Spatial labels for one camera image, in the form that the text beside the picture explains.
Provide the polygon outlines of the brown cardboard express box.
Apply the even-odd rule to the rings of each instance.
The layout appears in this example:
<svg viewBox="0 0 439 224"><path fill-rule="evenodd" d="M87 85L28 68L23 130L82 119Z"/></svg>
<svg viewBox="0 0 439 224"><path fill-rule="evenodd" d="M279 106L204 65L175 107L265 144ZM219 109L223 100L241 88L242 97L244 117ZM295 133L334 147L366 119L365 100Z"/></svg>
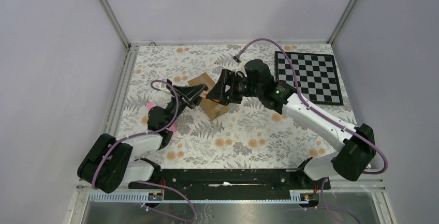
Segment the brown cardboard express box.
<svg viewBox="0 0 439 224"><path fill-rule="evenodd" d="M207 74L203 73L198 77L195 77L188 81L189 86L195 86L198 84L205 84L209 91L215 86L215 82L212 80L212 78ZM208 99L202 99L200 105L201 109L205 112L209 120L213 121L217 119L218 117L226 114L228 112L228 107L221 105L219 103L216 103L214 101L210 101Z"/></svg>

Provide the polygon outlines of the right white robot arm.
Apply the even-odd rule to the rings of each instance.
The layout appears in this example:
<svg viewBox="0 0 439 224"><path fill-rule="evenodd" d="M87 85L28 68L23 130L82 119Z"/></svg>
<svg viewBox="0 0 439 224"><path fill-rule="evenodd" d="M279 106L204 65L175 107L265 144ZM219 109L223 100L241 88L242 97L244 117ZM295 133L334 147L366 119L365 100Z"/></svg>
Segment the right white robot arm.
<svg viewBox="0 0 439 224"><path fill-rule="evenodd" d="M258 98L265 108L300 121L334 148L333 153L309 158L299 166L297 182L302 188L309 189L317 180L334 175L356 181L376 154L371 127L357 127L325 112L291 85L276 81L260 59L246 62L236 72L223 69L206 95L206 99L225 106L239 104L243 97Z"/></svg>

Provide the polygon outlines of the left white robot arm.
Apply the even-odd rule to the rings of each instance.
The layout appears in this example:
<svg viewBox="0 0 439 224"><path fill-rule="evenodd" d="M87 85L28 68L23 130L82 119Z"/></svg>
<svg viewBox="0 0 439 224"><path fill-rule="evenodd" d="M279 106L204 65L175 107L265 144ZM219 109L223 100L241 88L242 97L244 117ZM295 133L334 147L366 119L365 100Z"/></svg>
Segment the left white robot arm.
<svg viewBox="0 0 439 224"><path fill-rule="evenodd" d="M77 176L105 193L114 192L121 184L141 181L147 188L160 183L159 166L138 156L166 147L175 130L173 125L186 109L196 108L202 93L208 90L205 84L176 86L170 80L161 81L171 99L166 107L148 105L148 122L145 131L120 139L101 134L77 169Z"/></svg>

